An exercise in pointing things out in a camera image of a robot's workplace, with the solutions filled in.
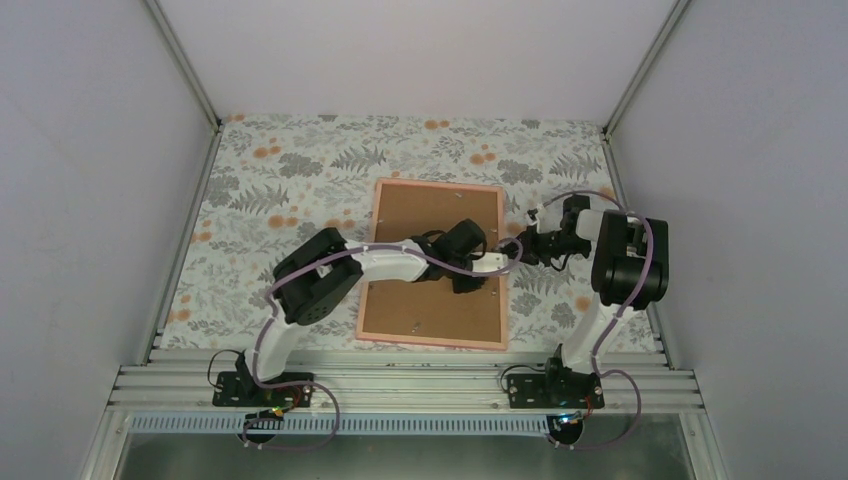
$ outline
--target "white wall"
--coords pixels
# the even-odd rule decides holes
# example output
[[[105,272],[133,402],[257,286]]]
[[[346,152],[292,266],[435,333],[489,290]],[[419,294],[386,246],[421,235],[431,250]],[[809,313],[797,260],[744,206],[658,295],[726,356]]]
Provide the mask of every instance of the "white wall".
[[[606,123],[673,0],[161,0],[219,114]]]
[[[848,471],[848,6],[696,1],[614,133],[733,478]]]
[[[210,139],[140,1],[0,14],[0,477],[75,478]]]

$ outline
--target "black mounting plate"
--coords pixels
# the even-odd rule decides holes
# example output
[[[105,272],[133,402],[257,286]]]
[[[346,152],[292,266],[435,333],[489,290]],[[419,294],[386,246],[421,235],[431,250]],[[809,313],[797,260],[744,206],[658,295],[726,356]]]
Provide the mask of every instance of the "black mounting plate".
[[[545,389],[544,373],[513,373],[506,376],[506,386],[509,393],[509,408],[522,409],[575,409],[588,408],[586,397],[563,397],[559,403],[551,401]],[[604,394],[589,395],[592,410],[604,408]]]
[[[313,381],[315,375],[306,372],[291,372],[283,373],[279,377],[268,381],[268,383],[296,382],[309,380]],[[220,386],[220,390],[215,392],[212,397],[212,405],[216,407],[265,407],[274,408],[281,407],[294,401],[291,388],[280,388],[275,390],[258,389],[255,394],[248,395],[245,393],[238,372],[221,372],[218,374],[216,383]],[[312,393],[305,393],[300,389],[300,400],[298,408],[309,407],[309,402],[312,399]]]

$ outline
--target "wire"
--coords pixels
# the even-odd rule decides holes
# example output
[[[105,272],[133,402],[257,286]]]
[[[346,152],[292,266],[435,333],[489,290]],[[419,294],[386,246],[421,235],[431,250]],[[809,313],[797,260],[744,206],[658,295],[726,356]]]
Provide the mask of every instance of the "wire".
[[[441,261],[437,258],[433,258],[433,257],[431,257],[431,256],[429,256],[425,253],[419,252],[417,250],[411,250],[411,249],[409,249],[408,247],[405,247],[405,246],[395,245],[395,244],[387,244],[387,243],[375,243],[375,244],[371,244],[371,245],[363,245],[363,246],[360,246],[360,247],[356,247],[356,248],[352,248],[352,249],[349,249],[349,250],[337,252],[337,253],[334,253],[332,255],[328,255],[328,256],[326,256],[326,257],[324,257],[320,260],[317,260],[317,261],[315,261],[315,262],[313,262],[309,265],[301,267],[301,268],[295,270],[294,272],[292,272],[292,273],[286,275],[285,277],[274,282],[274,284],[271,285],[271,287],[268,289],[268,291],[265,292],[265,301],[268,302],[268,305],[271,307],[272,314],[271,314],[271,317],[268,319],[268,321],[265,322],[265,325],[262,326],[262,330],[259,331],[259,335],[256,337],[256,344],[253,347],[254,355],[253,355],[253,362],[252,362],[251,368],[250,368],[251,375],[253,376],[253,382],[259,388],[263,388],[263,389],[266,389],[266,390],[272,390],[272,389],[276,389],[276,388],[306,387],[306,386],[311,387],[311,388],[317,388],[318,390],[321,390],[322,392],[326,393],[327,396],[330,398],[330,401],[333,403],[333,410],[335,412],[335,419],[333,421],[333,427],[330,430],[330,433],[327,434],[327,436],[324,437],[324,439],[322,439],[321,441],[316,442],[312,445],[295,447],[295,446],[288,446],[288,445],[262,445],[262,444],[253,442],[250,439],[248,439],[247,438],[247,431],[252,426],[256,425],[257,423],[268,420],[268,419],[264,419],[264,418],[255,418],[253,420],[245,422],[244,427],[242,429],[242,440],[244,441],[245,446],[252,445],[252,446],[259,448],[259,449],[276,450],[276,451],[281,451],[281,452],[311,452],[313,450],[317,450],[317,449],[327,445],[328,443],[330,443],[330,441],[336,436],[336,433],[338,433],[339,427],[341,426],[341,408],[339,407],[339,401],[338,401],[338,399],[336,399],[336,396],[333,395],[333,392],[331,392],[330,389],[328,389],[324,385],[321,385],[320,383],[309,381],[309,380],[298,380],[298,381],[294,381],[294,382],[282,382],[282,383],[265,383],[262,380],[260,380],[259,377],[256,375],[256,371],[257,371],[256,367],[257,367],[257,363],[259,361],[259,349],[262,347],[262,340],[265,339],[265,335],[268,333],[268,330],[271,328],[271,326],[274,324],[274,322],[278,321],[277,316],[280,313],[280,307],[277,305],[277,302],[274,301],[274,297],[273,297],[274,292],[276,292],[277,289],[279,289],[280,287],[282,287],[286,283],[291,282],[292,280],[317,269],[318,267],[327,265],[328,263],[335,262],[336,260],[338,260],[340,258],[344,258],[344,257],[350,256],[350,255],[356,255],[358,253],[363,253],[367,250],[392,250],[392,251],[396,251],[396,252],[402,252],[402,253],[405,253],[407,255],[414,255],[418,258],[422,258],[422,259],[426,260],[428,263],[432,263],[432,264],[437,265],[439,267],[442,267],[446,270],[452,271],[454,273],[459,273],[459,274],[462,274],[462,275],[467,275],[469,277],[497,277],[497,276],[509,273],[513,268],[518,266],[518,264],[520,263],[521,256],[524,253],[524,247],[521,245],[521,242],[519,242],[517,239],[506,238],[504,240],[501,240],[501,242],[498,243],[498,246],[499,247],[503,246],[506,243],[516,244],[516,246],[518,247],[518,254],[516,255],[516,257],[514,259],[511,259],[504,267],[499,268],[497,270],[492,270],[492,271],[489,271],[489,272],[472,272],[472,271],[469,271],[469,270],[464,270],[464,269],[455,267],[453,265],[447,264],[447,263],[445,263],[445,262],[443,262],[443,261]]]
[[[224,350],[218,350],[217,352],[215,352],[215,354],[214,354],[214,355],[212,355],[212,358],[210,358],[210,359],[209,359],[209,366],[208,366],[208,367],[206,367],[206,381],[207,381],[207,382],[209,382],[209,385],[212,385],[212,388],[214,388],[216,392],[220,392],[220,391],[221,391],[221,390],[220,390],[220,389],[221,389],[221,386],[220,386],[220,385],[217,385],[217,384],[212,383],[212,379],[210,378],[210,375],[212,375],[212,363],[215,361],[215,358],[216,358],[218,355],[220,355],[220,354],[222,354],[222,353],[224,353],[224,352],[230,352],[230,353],[235,353],[236,355],[241,355],[241,352],[239,352],[238,350],[233,350],[233,349],[230,349],[230,348],[226,348],[226,349],[224,349]]]
[[[627,431],[612,440],[599,443],[597,445],[569,445],[569,450],[589,451],[602,450],[604,448],[611,447],[615,444],[624,441],[630,435],[633,434],[634,430],[636,429],[636,426],[639,425],[639,421],[642,419],[642,392],[639,390],[639,386],[636,385],[636,380],[633,380],[633,377],[631,377],[630,374],[628,374],[624,370],[612,369],[607,370],[606,372],[601,372],[600,368],[598,368],[598,352],[601,350],[601,345],[607,339],[610,332],[612,332],[612,330],[618,324],[619,320],[621,320],[621,316],[624,315],[624,311],[633,303],[634,300],[636,300],[636,297],[639,295],[639,292],[642,291],[642,286],[645,285],[645,280],[648,278],[648,271],[651,268],[651,262],[654,259],[654,230],[651,228],[651,224],[648,223],[648,220],[645,217],[635,212],[626,211],[624,209],[624,205],[622,205],[618,200],[610,197],[609,195],[605,195],[601,192],[596,192],[594,190],[572,190],[569,192],[561,193],[545,202],[543,206],[547,207],[548,205],[554,203],[555,201],[563,197],[584,193],[606,199],[615,204],[615,206],[618,207],[620,212],[629,216],[636,217],[639,222],[642,223],[642,227],[645,229],[645,237],[648,244],[648,249],[645,253],[645,263],[642,265],[642,271],[639,273],[639,279],[636,281],[636,285],[633,287],[633,291],[630,292],[630,295],[627,296],[627,298],[624,300],[624,303],[622,303],[618,307],[618,310],[613,315],[609,325],[607,325],[607,328],[603,331],[603,333],[601,333],[601,336],[598,337],[598,340],[595,342],[595,346],[592,347],[592,371],[595,372],[600,378],[606,378],[611,375],[621,375],[622,377],[627,379],[627,381],[630,382],[630,385],[633,386],[633,392],[636,394],[636,414],[633,417],[633,422],[627,428]],[[550,435],[547,435],[547,438],[549,442],[556,442],[554,438]]]
[[[503,386],[503,377],[506,376],[506,373],[508,371],[516,369],[516,368],[528,368],[530,370],[533,370],[534,372],[540,372],[540,373],[544,373],[544,371],[545,371],[544,369],[534,368],[534,367],[531,367],[530,365],[510,365],[509,367],[506,367],[504,369],[504,371],[501,372],[501,377],[498,379],[498,385],[501,387],[501,390],[503,390],[504,393],[509,393],[509,390],[507,390]]]
[[[566,264],[566,263],[568,263],[568,259],[569,259],[569,258],[571,258],[571,254],[570,254],[570,253],[569,253],[568,255],[566,255],[566,256],[565,256],[565,258],[562,260],[562,263],[560,264],[560,266],[559,266],[559,267],[557,267],[556,265],[554,265],[554,262],[551,262],[551,268],[553,268],[553,269],[554,269],[554,270],[556,270],[557,272],[561,272],[561,271],[565,270],[565,264]]]

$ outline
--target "brown panel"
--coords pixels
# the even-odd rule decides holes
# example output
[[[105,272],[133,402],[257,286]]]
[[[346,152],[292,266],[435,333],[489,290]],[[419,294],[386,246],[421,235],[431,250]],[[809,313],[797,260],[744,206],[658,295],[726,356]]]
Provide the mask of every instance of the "brown panel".
[[[380,179],[372,219],[374,241],[396,242],[428,230],[447,231],[470,218],[489,249],[503,231],[503,189]],[[506,281],[457,295],[449,279],[374,282],[364,287],[356,337],[470,348],[506,349]]]

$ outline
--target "gray floor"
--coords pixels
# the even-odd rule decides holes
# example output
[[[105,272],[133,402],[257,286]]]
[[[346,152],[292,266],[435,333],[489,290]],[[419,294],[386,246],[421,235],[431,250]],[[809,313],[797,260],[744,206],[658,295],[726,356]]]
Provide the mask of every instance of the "gray floor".
[[[581,443],[613,438],[628,421],[591,418]],[[340,436],[318,452],[282,454],[245,449],[233,435],[135,435],[128,448],[123,480],[693,478],[676,415],[646,416],[626,442],[592,453],[554,450],[535,438],[458,436]]]

